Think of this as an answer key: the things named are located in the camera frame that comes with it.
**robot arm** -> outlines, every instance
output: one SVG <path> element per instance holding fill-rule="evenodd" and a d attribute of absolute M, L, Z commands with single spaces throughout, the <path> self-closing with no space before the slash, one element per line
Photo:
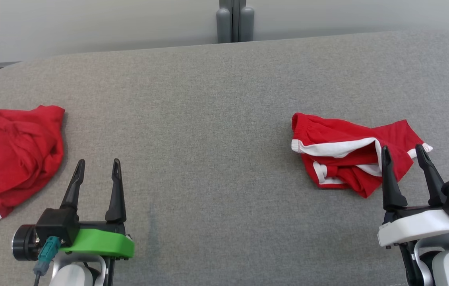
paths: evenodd
<path fill-rule="evenodd" d="M 14 234 L 14 258 L 39 259 L 34 268 L 34 285 L 53 261 L 50 286 L 111 286 L 115 261 L 128 260 L 134 255 L 134 242 L 124 226 L 126 211 L 120 161 L 115 159 L 113 163 L 112 196 L 105 221 L 79 221 L 77 205 L 84 173 L 85 161 L 81 159 L 60 208 L 46 209 L 35 225 L 20 226 Z M 88 263 L 98 263 L 99 268 L 92 268 Z"/>
<path fill-rule="evenodd" d="M 430 193 L 427 206 L 408 207 L 393 172 L 388 147 L 382 149 L 384 222 L 378 241 L 388 249 L 399 246 L 410 286 L 449 286 L 449 182 L 443 183 L 422 145 L 417 160 Z M 421 250 L 440 247 L 443 251 Z"/>

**white wall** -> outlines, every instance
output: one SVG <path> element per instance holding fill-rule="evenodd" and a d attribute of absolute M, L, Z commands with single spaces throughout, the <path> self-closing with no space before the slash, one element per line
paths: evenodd
<path fill-rule="evenodd" d="M 217 0 L 0 0 L 0 63 L 217 43 Z"/>
<path fill-rule="evenodd" d="M 449 29 L 449 0 L 248 0 L 254 40 Z"/>
<path fill-rule="evenodd" d="M 449 0 L 248 0 L 255 40 L 449 29 Z M 0 63 L 217 42 L 219 0 L 0 0 Z"/>

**gray tabletop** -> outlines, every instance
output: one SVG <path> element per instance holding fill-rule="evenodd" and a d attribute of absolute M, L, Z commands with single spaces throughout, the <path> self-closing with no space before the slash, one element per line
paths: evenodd
<path fill-rule="evenodd" d="M 317 189 L 290 149 L 295 112 L 401 119 L 449 180 L 449 32 L 404 31 L 58 56 L 0 70 L 0 108 L 66 109 L 59 172 L 0 221 L 0 285 L 32 284 L 10 240 L 60 203 L 85 158 L 82 220 L 104 219 L 121 159 L 135 257 L 121 285 L 403 285 L 378 246 L 381 191 Z M 427 203 L 422 170 L 401 190 Z M 43 277 L 42 283 L 48 284 Z"/>

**cable connector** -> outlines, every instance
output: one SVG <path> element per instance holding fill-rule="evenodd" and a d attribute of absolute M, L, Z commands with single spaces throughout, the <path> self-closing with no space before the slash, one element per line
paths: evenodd
<path fill-rule="evenodd" d="M 39 252 L 39 256 L 37 257 L 38 261 L 34 267 L 34 274 L 44 276 L 46 272 L 48 272 L 48 268 L 50 267 L 50 262 L 54 259 L 57 252 L 59 252 L 61 246 L 60 239 L 56 236 L 50 236 L 46 240 L 45 245 Z"/>

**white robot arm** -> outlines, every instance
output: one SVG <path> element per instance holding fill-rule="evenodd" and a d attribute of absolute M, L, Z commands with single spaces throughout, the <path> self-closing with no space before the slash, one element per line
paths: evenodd
<path fill-rule="evenodd" d="M 387 147 L 382 149 L 384 223 L 378 241 L 385 248 L 399 246 L 409 286 L 449 286 L 449 182 L 443 183 L 422 145 L 417 160 L 430 192 L 428 206 L 407 207 Z M 424 248 L 442 250 L 424 252 Z"/>

